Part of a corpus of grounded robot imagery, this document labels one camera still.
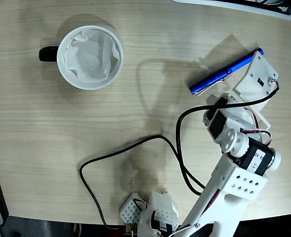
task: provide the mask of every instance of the mug handle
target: mug handle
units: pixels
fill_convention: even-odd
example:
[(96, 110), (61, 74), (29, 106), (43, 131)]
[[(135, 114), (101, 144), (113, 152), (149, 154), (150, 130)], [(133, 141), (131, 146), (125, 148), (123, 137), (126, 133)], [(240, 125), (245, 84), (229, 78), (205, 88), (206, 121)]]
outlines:
[(39, 59), (42, 62), (56, 62), (58, 46), (48, 46), (40, 49)]

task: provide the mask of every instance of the white tissue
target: white tissue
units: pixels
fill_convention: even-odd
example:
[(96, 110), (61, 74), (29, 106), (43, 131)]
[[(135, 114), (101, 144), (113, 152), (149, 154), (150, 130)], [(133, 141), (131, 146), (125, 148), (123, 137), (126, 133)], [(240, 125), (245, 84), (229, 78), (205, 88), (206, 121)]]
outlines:
[(119, 64), (114, 40), (99, 30), (84, 30), (75, 35), (64, 53), (65, 66), (85, 82), (106, 79)]

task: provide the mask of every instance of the wooden table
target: wooden table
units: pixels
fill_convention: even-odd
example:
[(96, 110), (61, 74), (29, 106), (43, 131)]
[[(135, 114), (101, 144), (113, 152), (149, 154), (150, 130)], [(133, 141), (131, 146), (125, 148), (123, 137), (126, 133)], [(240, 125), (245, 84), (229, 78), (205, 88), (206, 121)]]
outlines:
[[(40, 62), (38, 51), (96, 23), (121, 34), (125, 64), (110, 86), (83, 91), (54, 63)], [(101, 223), (79, 166), (147, 135), (174, 142), (178, 116), (230, 90), (246, 67), (199, 97), (188, 84), (258, 46), (280, 74), (281, 90), (263, 114), (283, 158), (244, 219), (291, 213), (291, 21), (171, 0), (0, 0), (0, 183), (10, 214)], [(206, 184), (221, 152), (202, 114), (184, 121), (182, 144), (187, 167)], [(108, 224), (122, 223), (119, 207), (134, 191), (167, 190), (180, 221), (197, 199), (163, 141), (92, 164), (84, 175)]]

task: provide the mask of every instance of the white mug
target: white mug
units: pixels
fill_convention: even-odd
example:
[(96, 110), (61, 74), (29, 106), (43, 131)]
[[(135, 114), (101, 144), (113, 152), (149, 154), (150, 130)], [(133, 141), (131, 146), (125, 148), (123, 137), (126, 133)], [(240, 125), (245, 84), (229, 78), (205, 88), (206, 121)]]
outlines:
[[(72, 70), (65, 66), (64, 53), (71, 42), (72, 38), (79, 32), (87, 29), (99, 30), (108, 34), (116, 43), (119, 51), (120, 60), (116, 69), (109, 76), (98, 82), (86, 82), (79, 80)], [(119, 75), (124, 63), (124, 44), (119, 33), (112, 27), (107, 25), (88, 25), (78, 27), (69, 32), (61, 41), (59, 46), (47, 46), (39, 51), (39, 59), (43, 62), (57, 62), (58, 69), (63, 78), (71, 85), (83, 90), (97, 90), (112, 83)]]

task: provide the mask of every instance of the robotic arm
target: robotic arm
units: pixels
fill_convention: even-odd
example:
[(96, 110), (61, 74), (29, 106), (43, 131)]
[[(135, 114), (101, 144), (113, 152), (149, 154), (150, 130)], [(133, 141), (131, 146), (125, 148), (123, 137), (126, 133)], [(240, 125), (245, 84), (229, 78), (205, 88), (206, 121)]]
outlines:
[[(277, 78), (278, 73), (257, 52), (234, 90), (245, 102), (258, 100), (279, 87)], [(280, 152), (269, 147), (270, 124), (260, 113), (267, 102), (204, 113), (203, 123), (221, 147), (222, 156), (180, 228), (176, 205), (168, 194), (157, 192), (151, 192), (148, 203), (133, 193), (121, 208), (124, 222), (137, 223), (140, 237), (189, 237), (208, 223), (214, 223), (211, 237), (233, 236), (248, 203), (266, 185), (266, 171), (275, 171), (281, 162)], [(207, 99), (208, 105), (237, 103), (229, 93)]]
[[(223, 94), (216, 103), (236, 103)], [(208, 223), (214, 223), (211, 237), (233, 236), (244, 210), (267, 183), (266, 170), (275, 171), (281, 154), (268, 145), (271, 135), (258, 129), (253, 114), (244, 108), (206, 111), (204, 123), (222, 156), (196, 204), (176, 237), (189, 237)]]

